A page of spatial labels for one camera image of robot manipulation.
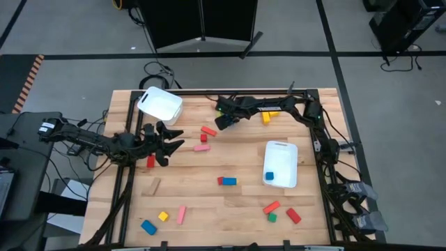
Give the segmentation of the grey table clamp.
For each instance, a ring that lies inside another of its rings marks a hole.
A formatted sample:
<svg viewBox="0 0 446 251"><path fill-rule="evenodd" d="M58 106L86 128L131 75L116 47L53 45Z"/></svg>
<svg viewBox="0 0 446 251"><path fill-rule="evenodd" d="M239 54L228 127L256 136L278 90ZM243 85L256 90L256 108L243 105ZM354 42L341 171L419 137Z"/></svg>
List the grey table clamp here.
<svg viewBox="0 0 446 251"><path fill-rule="evenodd" d="M347 182L344 184L346 191L358 195L359 197L368 197L372 200L378 199L378 193L364 182Z"/></svg>
<svg viewBox="0 0 446 251"><path fill-rule="evenodd" d="M387 231L388 226L379 211L372 211L351 216L353 224L359 230Z"/></svg>

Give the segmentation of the natural wood long block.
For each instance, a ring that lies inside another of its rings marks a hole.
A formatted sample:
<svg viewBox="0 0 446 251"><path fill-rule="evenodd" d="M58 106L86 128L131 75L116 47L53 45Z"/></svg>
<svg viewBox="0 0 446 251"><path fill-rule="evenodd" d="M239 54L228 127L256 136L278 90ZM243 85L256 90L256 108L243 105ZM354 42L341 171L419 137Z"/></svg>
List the natural wood long block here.
<svg viewBox="0 0 446 251"><path fill-rule="evenodd" d="M141 195L143 197L152 197L152 196L154 196L155 193L157 192L157 189L159 187L160 182L161 182L161 179L158 178L158 177L155 177L153 179L152 183L148 187L146 187L146 188L144 188L142 190Z"/></svg>

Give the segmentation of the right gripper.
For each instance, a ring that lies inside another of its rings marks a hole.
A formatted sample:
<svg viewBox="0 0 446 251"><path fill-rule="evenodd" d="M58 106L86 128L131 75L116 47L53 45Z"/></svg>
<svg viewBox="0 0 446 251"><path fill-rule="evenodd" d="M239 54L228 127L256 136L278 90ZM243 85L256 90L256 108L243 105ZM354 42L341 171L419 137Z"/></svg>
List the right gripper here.
<svg viewBox="0 0 446 251"><path fill-rule="evenodd" d="M215 109L222 114L228 116L219 116L215 119L215 124L219 130L224 130L232 125L232 123L238 123L240 119L247 118L247 112L240 105L229 98L218 96L215 104Z"/></svg>

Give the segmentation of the black partition panel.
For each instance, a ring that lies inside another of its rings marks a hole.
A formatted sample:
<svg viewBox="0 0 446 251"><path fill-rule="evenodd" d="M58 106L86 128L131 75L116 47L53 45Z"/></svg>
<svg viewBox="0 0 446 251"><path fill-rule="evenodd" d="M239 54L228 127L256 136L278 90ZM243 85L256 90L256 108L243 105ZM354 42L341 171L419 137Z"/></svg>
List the black partition panel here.
<svg viewBox="0 0 446 251"><path fill-rule="evenodd" d="M195 38L251 41L259 0L136 0L155 49Z"/></svg>

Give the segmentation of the black equipment cart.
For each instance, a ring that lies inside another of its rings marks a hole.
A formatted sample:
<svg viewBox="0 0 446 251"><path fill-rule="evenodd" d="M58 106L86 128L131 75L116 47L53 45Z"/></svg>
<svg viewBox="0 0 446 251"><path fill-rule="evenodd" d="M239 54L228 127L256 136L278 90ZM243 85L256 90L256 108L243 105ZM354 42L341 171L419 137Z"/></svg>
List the black equipment cart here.
<svg viewBox="0 0 446 251"><path fill-rule="evenodd" d="M0 139L18 144L17 149L0 149L0 159L9 159L13 182L0 220L23 221L37 213L83 216L86 202L42 192L41 186L49 164L53 143L39 140L44 119L59 118L60 112L25 112L0 114Z"/></svg>

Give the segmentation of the black partition foot bar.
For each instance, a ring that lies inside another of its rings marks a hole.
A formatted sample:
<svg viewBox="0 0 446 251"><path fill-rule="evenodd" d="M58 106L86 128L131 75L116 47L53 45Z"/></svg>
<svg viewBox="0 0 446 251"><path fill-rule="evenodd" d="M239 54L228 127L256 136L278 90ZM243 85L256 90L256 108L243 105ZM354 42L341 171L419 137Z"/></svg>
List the black partition foot bar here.
<svg viewBox="0 0 446 251"><path fill-rule="evenodd" d="M260 40L260 38L263 36L263 32L262 31L258 31L255 36L253 37L253 39L250 41L249 45L245 48L245 50L240 54L239 58L240 59L245 59L247 57L247 55L252 51L252 49L254 48L254 46L258 43L258 41Z"/></svg>

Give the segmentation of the white plastic bin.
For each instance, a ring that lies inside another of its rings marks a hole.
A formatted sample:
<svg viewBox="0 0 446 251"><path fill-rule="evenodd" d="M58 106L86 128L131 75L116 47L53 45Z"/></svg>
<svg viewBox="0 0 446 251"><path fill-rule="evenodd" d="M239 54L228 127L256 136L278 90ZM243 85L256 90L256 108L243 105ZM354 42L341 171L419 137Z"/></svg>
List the white plastic bin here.
<svg viewBox="0 0 446 251"><path fill-rule="evenodd" d="M274 179L267 181L266 172L273 172ZM269 141L263 161L262 181L277 188L294 188L298 182L298 147L295 144Z"/></svg>
<svg viewBox="0 0 446 251"><path fill-rule="evenodd" d="M138 109L146 115L173 126L183 111L183 99L155 86L149 87L137 103Z"/></svg>

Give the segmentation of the orange long wooden block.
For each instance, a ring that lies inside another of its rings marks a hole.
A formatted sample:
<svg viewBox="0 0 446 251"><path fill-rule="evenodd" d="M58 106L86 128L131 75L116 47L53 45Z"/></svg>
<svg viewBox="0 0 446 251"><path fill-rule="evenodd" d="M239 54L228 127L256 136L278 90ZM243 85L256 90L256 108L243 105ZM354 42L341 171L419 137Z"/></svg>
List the orange long wooden block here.
<svg viewBox="0 0 446 251"><path fill-rule="evenodd" d="M263 208L263 212L265 214L272 213L275 209L279 208L281 206L279 201L274 201L273 203L269 204L265 208Z"/></svg>

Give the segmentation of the white flat board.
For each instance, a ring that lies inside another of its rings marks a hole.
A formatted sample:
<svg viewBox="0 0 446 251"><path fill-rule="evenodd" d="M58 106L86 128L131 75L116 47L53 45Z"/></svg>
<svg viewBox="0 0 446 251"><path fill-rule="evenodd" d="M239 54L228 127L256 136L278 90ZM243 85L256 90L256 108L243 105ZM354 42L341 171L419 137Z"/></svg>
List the white flat board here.
<svg viewBox="0 0 446 251"><path fill-rule="evenodd" d="M65 179L65 182L56 180L54 193L69 199L86 201L86 192L88 188L88 185L76 180ZM47 223L76 234L81 234L84 224L84 216L50 213L47 217Z"/></svg>

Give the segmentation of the black computer tower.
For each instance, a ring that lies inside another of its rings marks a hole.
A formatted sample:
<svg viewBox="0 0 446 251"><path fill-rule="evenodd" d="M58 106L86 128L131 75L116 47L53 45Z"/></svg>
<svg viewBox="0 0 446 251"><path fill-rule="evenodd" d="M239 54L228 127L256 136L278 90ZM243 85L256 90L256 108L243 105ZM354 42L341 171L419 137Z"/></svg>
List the black computer tower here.
<svg viewBox="0 0 446 251"><path fill-rule="evenodd" d="M396 0L369 21L380 50L385 54L406 51L439 17L446 0Z"/></svg>

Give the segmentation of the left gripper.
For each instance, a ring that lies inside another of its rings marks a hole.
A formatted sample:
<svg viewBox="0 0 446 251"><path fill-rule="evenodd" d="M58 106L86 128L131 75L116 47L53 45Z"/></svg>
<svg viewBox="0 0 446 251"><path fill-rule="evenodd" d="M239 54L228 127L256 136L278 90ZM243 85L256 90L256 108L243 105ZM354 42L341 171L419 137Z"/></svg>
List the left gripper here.
<svg viewBox="0 0 446 251"><path fill-rule="evenodd" d="M165 139L172 140L184 133L183 130L170 130L165 128L163 122L158 121L155 125L147 123L143 126L144 139L137 149L137 158L142 159L155 154L155 159L162 167L169 164L166 155L171 155L185 143L183 139L174 142L164 142Z"/></svg>

